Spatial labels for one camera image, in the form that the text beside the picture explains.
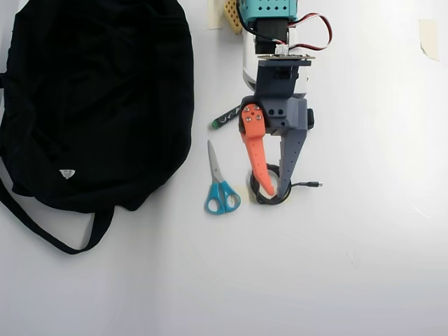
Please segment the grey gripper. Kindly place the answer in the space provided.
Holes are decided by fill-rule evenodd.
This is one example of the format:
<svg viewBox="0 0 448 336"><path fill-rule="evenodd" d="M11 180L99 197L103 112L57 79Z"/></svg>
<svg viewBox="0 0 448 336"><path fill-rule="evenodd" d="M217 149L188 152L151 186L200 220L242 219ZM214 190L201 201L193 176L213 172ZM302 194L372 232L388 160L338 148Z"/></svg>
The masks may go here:
<svg viewBox="0 0 448 336"><path fill-rule="evenodd" d="M274 195L267 169L263 137L281 136L278 196L286 194L309 130L307 101L295 93L299 66L260 64L252 95L242 99L239 131L253 175L268 195Z"/></svg>

